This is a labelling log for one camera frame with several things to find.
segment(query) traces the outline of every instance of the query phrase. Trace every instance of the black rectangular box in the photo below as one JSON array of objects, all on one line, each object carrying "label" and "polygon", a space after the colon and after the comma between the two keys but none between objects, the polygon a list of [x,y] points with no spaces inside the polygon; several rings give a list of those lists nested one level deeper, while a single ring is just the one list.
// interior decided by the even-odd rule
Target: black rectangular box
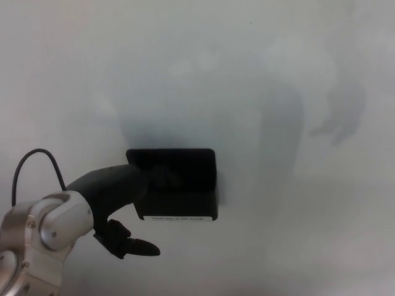
[{"label": "black rectangular box", "polygon": [[217,166],[212,149],[130,149],[129,163],[160,176],[135,202],[142,220],[214,221]]}]

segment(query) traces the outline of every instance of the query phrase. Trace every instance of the white wall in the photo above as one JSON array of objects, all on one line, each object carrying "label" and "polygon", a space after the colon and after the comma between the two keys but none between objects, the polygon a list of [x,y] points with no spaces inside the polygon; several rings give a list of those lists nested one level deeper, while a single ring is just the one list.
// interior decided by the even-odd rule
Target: white wall
[{"label": "white wall", "polygon": [[[132,147],[210,147],[220,218],[115,214],[158,258],[89,234],[63,295],[394,295],[395,2],[0,4],[0,216],[24,153],[67,183]],[[18,200],[58,190],[29,160]]]}]

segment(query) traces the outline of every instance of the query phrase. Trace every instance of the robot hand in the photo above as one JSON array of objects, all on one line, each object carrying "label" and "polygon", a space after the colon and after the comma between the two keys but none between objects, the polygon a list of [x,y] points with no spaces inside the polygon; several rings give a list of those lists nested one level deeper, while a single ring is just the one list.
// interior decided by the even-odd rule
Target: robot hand
[{"label": "robot hand", "polygon": [[14,206],[0,229],[0,295],[58,295],[67,255],[92,229],[118,258],[159,255],[155,245],[130,238],[120,222],[107,221],[145,195],[149,175],[133,165],[104,168],[82,176],[66,191]]},{"label": "robot hand", "polygon": [[155,245],[130,238],[130,231],[120,222],[107,222],[113,212],[143,198],[151,179],[150,173],[133,165],[119,165],[92,171],[67,186],[86,199],[93,212],[94,237],[119,259],[126,254],[160,255]]}]

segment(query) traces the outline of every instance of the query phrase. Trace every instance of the silver metal housing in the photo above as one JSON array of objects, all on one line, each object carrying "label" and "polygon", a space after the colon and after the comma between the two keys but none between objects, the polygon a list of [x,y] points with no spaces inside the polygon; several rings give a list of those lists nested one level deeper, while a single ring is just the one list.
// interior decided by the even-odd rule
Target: silver metal housing
[{"label": "silver metal housing", "polygon": [[[82,208],[86,209],[86,214],[81,219],[78,215]],[[54,210],[58,210],[55,212],[57,215],[50,215]],[[58,295],[64,260],[73,243],[92,227],[90,208],[84,198],[74,191],[52,194],[39,202],[20,203],[12,208],[0,228],[0,252],[8,261],[15,263],[3,264],[5,268],[0,265],[1,296]],[[55,231],[57,235],[47,239],[47,235],[40,234],[41,229],[51,233]]]}]

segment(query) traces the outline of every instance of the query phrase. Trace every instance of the black cable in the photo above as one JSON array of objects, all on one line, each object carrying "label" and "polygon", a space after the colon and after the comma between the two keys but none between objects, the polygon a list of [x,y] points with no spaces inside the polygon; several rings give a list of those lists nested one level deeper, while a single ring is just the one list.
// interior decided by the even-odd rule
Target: black cable
[{"label": "black cable", "polygon": [[51,160],[52,164],[54,165],[54,169],[57,175],[57,179],[59,180],[60,186],[63,191],[66,191],[66,185],[64,184],[62,173],[60,172],[59,166],[57,165],[55,157],[50,153],[50,151],[45,150],[45,149],[34,149],[27,153],[22,159],[20,160],[17,169],[15,170],[15,175],[14,175],[14,180],[12,181],[12,196],[11,196],[11,204],[14,207],[17,204],[17,183],[18,183],[18,176],[20,173],[20,169],[22,168],[23,164],[25,163],[26,159],[28,159],[30,156],[32,156],[35,153],[44,153],[46,154],[49,159]]}]

